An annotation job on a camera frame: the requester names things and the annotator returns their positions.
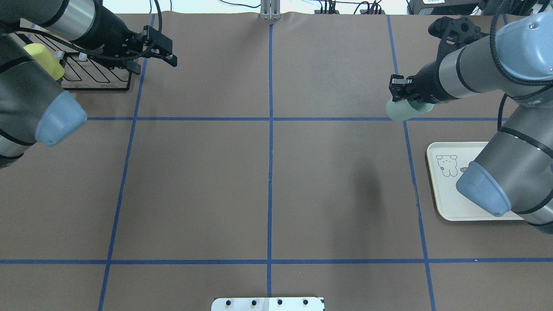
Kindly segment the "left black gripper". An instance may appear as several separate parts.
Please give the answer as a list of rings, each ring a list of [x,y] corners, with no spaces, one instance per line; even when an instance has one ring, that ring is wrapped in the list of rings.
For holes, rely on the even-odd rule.
[[[152,26],[145,26],[145,46],[147,53],[139,55],[143,51],[143,44],[136,40],[136,33],[129,30],[126,25],[111,25],[103,31],[103,55],[109,57],[131,57],[131,60],[102,60],[102,65],[108,69],[124,69],[138,75],[141,66],[136,59],[158,59],[172,67],[177,67],[178,57],[172,53],[172,40]]]

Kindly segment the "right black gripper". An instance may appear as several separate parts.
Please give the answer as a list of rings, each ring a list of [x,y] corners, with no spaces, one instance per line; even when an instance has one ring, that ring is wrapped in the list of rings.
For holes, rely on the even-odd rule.
[[[409,106],[416,111],[426,109],[426,103],[432,104],[430,87],[432,71],[419,71],[414,76],[391,75],[389,91],[392,102],[407,100]]]

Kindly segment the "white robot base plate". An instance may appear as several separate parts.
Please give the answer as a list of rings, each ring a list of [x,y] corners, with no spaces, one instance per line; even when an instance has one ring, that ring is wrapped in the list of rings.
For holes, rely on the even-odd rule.
[[[212,311],[324,311],[320,297],[241,297],[217,298]]]

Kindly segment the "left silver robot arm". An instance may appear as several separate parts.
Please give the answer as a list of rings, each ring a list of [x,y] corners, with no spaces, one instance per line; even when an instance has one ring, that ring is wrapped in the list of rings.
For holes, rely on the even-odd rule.
[[[139,74],[138,58],[178,64],[173,42],[158,28],[140,32],[101,0],[3,0],[1,13],[1,168],[11,166],[36,143],[53,147],[76,132],[87,113],[65,90],[65,71],[43,44],[21,45],[17,33],[33,33],[85,55],[107,69]]]

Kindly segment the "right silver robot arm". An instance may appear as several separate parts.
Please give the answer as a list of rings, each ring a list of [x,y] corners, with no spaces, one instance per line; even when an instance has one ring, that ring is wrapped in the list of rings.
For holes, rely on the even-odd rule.
[[[552,12],[488,33],[468,18],[443,16],[428,32],[440,39],[433,62],[416,74],[389,77],[389,118],[406,121],[436,105],[502,91],[496,133],[458,179],[460,195],[488,214],[512,212],[551,235]]]

